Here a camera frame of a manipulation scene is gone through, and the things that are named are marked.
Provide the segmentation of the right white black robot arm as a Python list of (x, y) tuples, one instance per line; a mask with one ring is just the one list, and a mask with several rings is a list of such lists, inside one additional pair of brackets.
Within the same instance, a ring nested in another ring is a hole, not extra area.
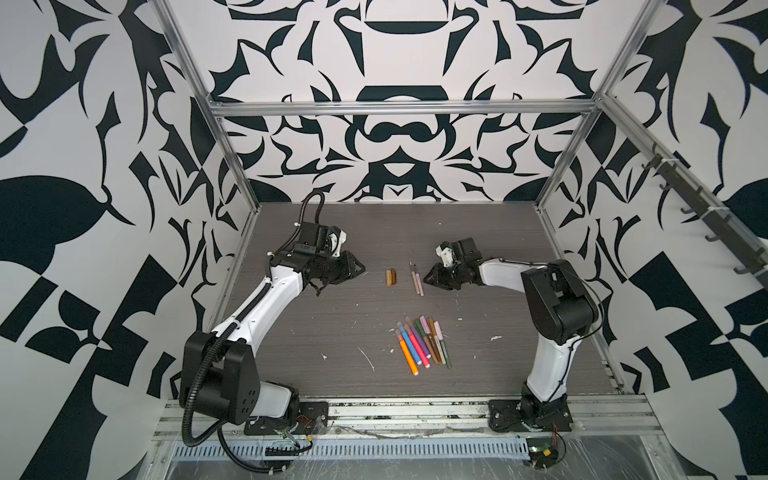
[(436, 247), (439, 261), (424, 282), (443, 290), (465, 284), (500, 287), (525, 295), (538, 334), (534, 363), (518, 400), (491, 400), (495, 432), (570, 429), (567, 380), (581, 342), (592, 334), (601, 311), (588, 285), (566, 260), (548, 263), (485, 258), (471, 238)]

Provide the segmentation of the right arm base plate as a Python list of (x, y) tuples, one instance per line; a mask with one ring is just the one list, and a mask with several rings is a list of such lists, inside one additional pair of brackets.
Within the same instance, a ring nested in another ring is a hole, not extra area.
[(519, 400), (491, 400), (488, 402), (488, 426), (498, 433), (507, 432), (570, 432), (572, 415), (563, 396), (550, 402), (539, 402), (535, 397)]

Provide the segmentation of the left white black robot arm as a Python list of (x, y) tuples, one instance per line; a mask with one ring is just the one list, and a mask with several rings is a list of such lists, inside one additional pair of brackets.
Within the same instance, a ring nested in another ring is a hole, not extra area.
[(287, 245), (269, 255), (264, 278), (246, 300), (211, 331), (187, 339), (179, 393), (186, 446), (254, 417), (279, 429), (296, 423), (298, 392), (261, 380), (256, 358), (276, 320), (306, 287), (321, 293), (364, 273), (364, 265), (344, 249), (346, 240), (337, 226), (300, 223)]

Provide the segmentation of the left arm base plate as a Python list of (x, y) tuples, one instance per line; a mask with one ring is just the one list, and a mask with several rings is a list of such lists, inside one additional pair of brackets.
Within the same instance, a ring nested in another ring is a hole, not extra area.
[(300, 401), (291, 406), (286, 417), (271, 418), (252, 416), (244, 426), (247, 436), (314, 434), (326, 428), (329, 416), (329, 403), (326, 401)]

